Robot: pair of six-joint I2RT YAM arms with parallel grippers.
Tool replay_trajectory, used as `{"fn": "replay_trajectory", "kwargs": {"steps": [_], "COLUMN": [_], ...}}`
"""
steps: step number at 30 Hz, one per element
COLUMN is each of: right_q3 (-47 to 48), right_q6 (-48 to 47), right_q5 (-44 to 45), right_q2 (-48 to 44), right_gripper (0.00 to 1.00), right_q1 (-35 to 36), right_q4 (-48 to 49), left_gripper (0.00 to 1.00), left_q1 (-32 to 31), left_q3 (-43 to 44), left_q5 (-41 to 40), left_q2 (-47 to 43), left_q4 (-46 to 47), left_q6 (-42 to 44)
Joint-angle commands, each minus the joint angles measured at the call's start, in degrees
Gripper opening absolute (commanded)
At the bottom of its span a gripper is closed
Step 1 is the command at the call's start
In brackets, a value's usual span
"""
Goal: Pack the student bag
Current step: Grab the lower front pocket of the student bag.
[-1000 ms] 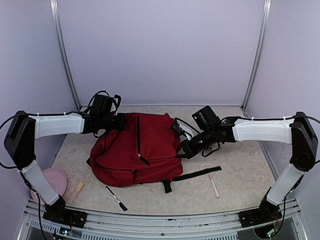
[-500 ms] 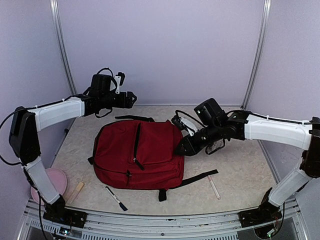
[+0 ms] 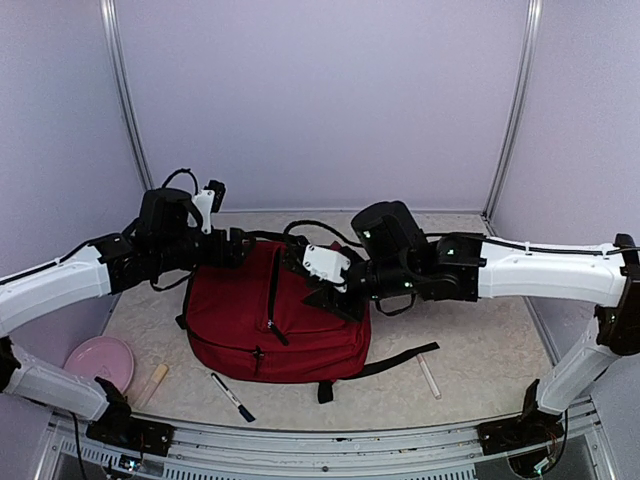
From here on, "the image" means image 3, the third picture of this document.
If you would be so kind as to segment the dark red student backpack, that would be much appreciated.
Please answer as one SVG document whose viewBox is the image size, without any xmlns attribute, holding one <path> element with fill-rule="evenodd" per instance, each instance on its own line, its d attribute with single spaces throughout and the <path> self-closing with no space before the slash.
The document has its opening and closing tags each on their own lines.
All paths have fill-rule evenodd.
<svg viewBox="0 0 640 480">
<path fill-rule="evenodd" d="M 201 266 L 187 282 L 178 326 L 196 359 L 231 379 L 314 384 L 319 403 L 333 385 L 377 375 L 438 349 L 435 342 L 369 362 L 371 319 L 347 322 L 304 304 L 310 290 L 282 264 L 285 246 L 260 241 L 235 269 Z"/>
</svg>

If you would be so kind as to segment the pink capped pen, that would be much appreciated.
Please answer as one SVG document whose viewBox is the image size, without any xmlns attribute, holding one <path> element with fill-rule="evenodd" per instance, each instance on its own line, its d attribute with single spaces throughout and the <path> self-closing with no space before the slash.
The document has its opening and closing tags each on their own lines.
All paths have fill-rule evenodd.
<svg viewBox="0 0 640 480">
<path fill-rule="evenodd" d="M 429 365 L 428 365 L 428 363 L 426 361 L 426 358 L 424 357 L 423 354 L 418 354 L 416 356 L 416 358 L 417 358 L 418 364 L 420 366 L 420 369 L 421 369 L 421 371 L 422 371 L 422 373 L 423 373 L 423 375 L 425 377 L 425 380 L 426 380 L 426 382 L 427 382 L 427 384 L 428 384 L 428 386 L 429 386 L 429 388 L 431 390 L 432 395 L 434 396 L 434 398 L 436 400 L 440 400 L 442 398 L 442 393 L 441 393 L 441 390 L 439 389 L 439 387 L 438 387 L 438 385 L 436 383 L 435 377 L 433 376 L 433 374 L 432 374 L 432 372 L 431 372 L 431 370 L 429 368 Z"/>
</svg>

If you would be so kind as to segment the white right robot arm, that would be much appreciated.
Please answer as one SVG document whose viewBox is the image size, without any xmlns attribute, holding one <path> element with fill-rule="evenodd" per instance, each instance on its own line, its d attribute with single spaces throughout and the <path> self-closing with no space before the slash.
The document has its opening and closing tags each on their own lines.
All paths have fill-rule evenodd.
<svg viewBox="0 0 640 480">
<path fill-rule="evenodd" d="M 409 296 L 475 302 L 540 297 L 590 302 L 594 318 L 553 370 L 527 390 L 511 433 L 535 442 L 616 360 L 639 352 L 639 248 L 626 234 L 595 246 L 531 244 L 484 234 L 428 234 L 401 201 L 383 201 L 351 221 L 342 249 L 309 244 L 299 256 L 319 287 L 306 301 L 359 321 L 369 302 Z"/>
</svg>

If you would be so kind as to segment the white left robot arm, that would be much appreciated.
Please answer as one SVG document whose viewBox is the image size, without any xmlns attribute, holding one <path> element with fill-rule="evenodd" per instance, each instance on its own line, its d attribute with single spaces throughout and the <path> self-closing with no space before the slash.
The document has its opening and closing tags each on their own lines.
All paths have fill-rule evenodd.
<svg viewBox="0 0 640 480">
<path fill-rule="evenodd" d="M 241 229 L 216 229 L 220 195 L 161 187 L 147 191 L 138 217 L 121 233 L 88 240 L 70 253 L 1 280 L 1 391 L 99 422 L 121 445 L 140 424 L 120 390 L 102 377 L 87 379 L 14 344 L 13 331 L 78 302 L 156 283 L 175 270 L 236 268 L 254 239 Z"/>
</svg>

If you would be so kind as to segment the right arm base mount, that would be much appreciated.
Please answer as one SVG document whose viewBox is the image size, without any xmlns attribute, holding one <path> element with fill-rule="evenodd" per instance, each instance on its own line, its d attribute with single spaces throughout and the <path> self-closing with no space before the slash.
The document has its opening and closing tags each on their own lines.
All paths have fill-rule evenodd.
<svg viewBox="0 0 640 480">
<path fill-rule="evenodd" d="M 516 416 L 484 422 L 477 433 L 484 455 L 493 455 L 543 443 L 565 435 L 563 414 L 544 413 L 539 409 L 536 379 L 525 392 L 522 412 Z"/>
</svg>

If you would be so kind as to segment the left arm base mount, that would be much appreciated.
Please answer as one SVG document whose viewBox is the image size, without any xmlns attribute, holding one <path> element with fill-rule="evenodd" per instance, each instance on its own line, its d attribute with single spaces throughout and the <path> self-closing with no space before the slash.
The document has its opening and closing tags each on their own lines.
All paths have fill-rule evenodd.
<svg viewBox="0 0 640 480">
<path fill-rule="evenodd" d="M 106 411 L 89 422 L 86 437 L 111 446 L 167 457 L 174 427 L 167 423 L 143 420 L 132 415 L 125 396 L 108 380 L 95 377 L 106 394 Z"/>
</svg>

